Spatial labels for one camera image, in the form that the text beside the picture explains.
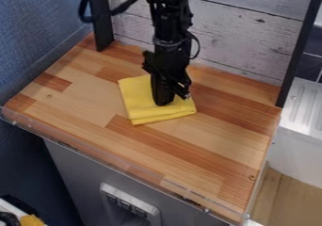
whitewashed wood backdrop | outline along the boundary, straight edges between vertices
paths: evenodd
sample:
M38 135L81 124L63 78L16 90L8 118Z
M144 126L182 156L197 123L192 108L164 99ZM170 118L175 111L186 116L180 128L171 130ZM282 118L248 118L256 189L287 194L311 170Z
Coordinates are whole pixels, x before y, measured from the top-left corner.
M114 8L125 0L110 0ZM190 0L190 31L201 40L199 61L280 85L310 0ZM118 40L152 49L145 0L114 18Z

grey wall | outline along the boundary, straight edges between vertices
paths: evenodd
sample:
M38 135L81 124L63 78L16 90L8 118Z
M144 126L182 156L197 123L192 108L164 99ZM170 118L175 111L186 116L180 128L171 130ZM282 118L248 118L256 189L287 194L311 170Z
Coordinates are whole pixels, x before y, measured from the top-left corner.
M0 0L0 104L89 32L79 0ZM30 204L51 226L81 225L40 138L0 121L0 196Z

floor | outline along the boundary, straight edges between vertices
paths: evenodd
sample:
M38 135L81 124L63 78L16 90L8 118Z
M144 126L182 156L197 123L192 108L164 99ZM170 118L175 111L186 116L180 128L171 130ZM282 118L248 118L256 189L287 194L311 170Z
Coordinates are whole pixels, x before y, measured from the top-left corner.
M265 226L322 225L322 189L267 169L251 219Z

yellow cloth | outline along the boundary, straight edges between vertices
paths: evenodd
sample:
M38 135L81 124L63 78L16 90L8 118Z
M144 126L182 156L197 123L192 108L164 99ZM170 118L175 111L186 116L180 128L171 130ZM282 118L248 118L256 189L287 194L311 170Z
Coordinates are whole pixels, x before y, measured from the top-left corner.
M191 98L183 100L177 95L169 105L157 106L153 100L149 75L122 79L119 85L133 125L179 118L197 112Z
M43 222L34 215L26 215L20 218L22 226L43 226Z

striped wooden board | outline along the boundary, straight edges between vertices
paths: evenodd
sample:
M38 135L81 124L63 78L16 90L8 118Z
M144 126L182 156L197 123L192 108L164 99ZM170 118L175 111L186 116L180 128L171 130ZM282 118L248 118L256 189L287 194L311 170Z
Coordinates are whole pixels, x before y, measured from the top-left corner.
M11 120L238 223L276 129L279 88L190 66L198 113L132 126L118 80L142 75L139 48L98 53L89 36L7 102Z

